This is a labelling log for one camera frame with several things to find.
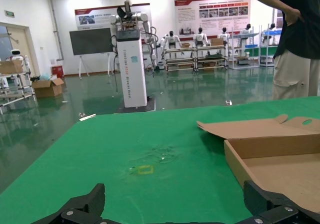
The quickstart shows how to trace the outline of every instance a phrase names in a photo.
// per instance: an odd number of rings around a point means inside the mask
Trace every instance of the poster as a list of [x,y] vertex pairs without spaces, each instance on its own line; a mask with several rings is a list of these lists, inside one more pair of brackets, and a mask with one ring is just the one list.
[[181,40],[191,40],[198,28],[209,38],[226,27],[228,32],[240,31],[250,23],[251,0],[178,0],[175,20]]
[[[96,28],[110,28],[109,17],[117,15],[118,6],[100,7],[93,9],[75,10],[75,20],[78,30],[88,30]],[[137,4],[131,7],[132,12],[146,13],[151,22],[150,4]]]

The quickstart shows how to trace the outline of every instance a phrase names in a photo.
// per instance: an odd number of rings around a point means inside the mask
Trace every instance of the screw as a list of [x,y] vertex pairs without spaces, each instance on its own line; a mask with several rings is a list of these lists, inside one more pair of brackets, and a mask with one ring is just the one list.
[[286,209],[287,211],[293,211],[293,209],[290,208],[290,207],[285,207],[285,209]]
[[258,224],[262,224],[262,223],[263,223],[263,221],[262,221],[261,219],[254,219],[254,221],[255,221],[256,223],[258,223]]

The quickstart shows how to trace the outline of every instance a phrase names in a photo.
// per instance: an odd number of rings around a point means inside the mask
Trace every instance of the yellow tape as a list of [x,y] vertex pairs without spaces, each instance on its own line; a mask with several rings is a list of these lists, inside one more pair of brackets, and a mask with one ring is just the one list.
[[154,166],[153,165],[143,165],[138,167],[139,175],[149,175],[153,174]]

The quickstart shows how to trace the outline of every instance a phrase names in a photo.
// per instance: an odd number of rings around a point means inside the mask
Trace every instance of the exit sign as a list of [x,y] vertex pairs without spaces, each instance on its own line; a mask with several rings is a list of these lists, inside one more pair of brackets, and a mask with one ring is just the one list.
[[15,17],[14,12],[11,12],[11,11],[7,11],[7,10],[5,10],[5,11],[4,11],[4,13],[5,13],[5,16],[12,17],[12,18],[14,18],[14,17]]

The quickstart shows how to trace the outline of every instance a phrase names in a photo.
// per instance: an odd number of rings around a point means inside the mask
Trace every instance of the tv screen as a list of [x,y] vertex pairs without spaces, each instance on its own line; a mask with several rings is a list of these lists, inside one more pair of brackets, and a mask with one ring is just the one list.
[[93,29],[70,32],[74,55],[112,52],[110,29]]

